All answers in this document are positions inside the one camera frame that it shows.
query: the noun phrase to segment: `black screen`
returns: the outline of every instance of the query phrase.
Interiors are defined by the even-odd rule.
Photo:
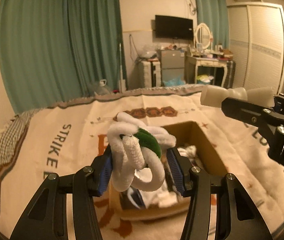
[[[155,37],[177,40],[193,40],[193,20],[156,15]]]

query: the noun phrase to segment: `green fuzzy strip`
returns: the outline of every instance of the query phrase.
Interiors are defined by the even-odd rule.
[[[161,147],[152,134],[142,128],[139,128],[138,132],[134,134],[134,136],[139,139],[140,147],[150,149],[157,155],[157,157],[159,157],[159,159],[161,159]]]

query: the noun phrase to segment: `gray cabinet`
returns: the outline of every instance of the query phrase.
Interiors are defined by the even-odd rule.
[[[162,81],[181,77],[184,80],[184,52],[179,50],[159,50]]]

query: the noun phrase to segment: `fuzzy pipe cleaner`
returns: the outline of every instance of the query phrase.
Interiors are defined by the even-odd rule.
[[[117,115],[117,120],[107,132],[113,160],[113,187],[119,192],[131,185],[142,191],[159,189],[164,182],[161,154],[163,150],[175,146],[175,137],[164,128],[146,126],[124,112]],[[136,170],[144,168],[150,169],[151,181],[135,176]]]

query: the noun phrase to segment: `green curtain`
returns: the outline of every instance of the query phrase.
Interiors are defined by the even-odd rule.
[[[198,24],[205,23],[213,34],[213,45],[229,47],[229,19],[226,0],[196,0]]]
[[[120,79],[122,25],[119,0],[68,0],[70,44],[83,91],[101,79],[112,89]]]
[[[64,0],[0,1],[0,70],[16,113],[82,96]]]

